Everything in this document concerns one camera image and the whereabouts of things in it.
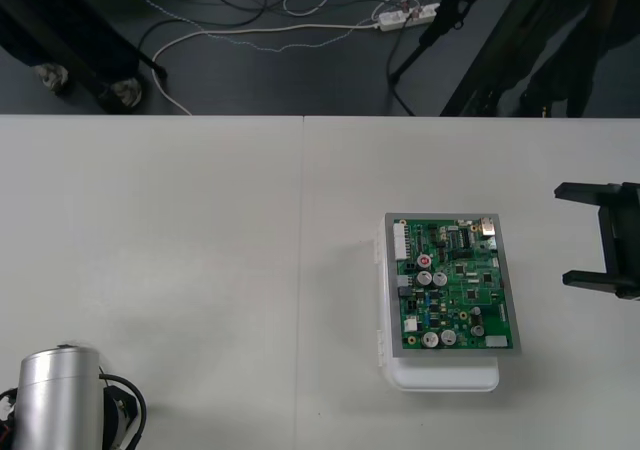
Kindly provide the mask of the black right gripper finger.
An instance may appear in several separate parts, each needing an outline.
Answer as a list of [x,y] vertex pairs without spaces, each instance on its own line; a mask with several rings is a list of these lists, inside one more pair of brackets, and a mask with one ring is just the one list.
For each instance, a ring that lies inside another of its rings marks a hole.
[[601,205],[603,188],[600,184],[563,182],[554,190],[554,196],[560,200],[585,205]]
[[619,279],[612,274],[580,270],[571,270],[562,276],[566,286],[615,294],[618,291]]

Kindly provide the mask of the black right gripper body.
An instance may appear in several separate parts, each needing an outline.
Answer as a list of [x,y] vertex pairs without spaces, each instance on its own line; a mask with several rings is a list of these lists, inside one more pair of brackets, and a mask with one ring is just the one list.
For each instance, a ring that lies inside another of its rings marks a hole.
[[618,298],[639,300],[639,185],[605,186],[598,212],[607,289]]

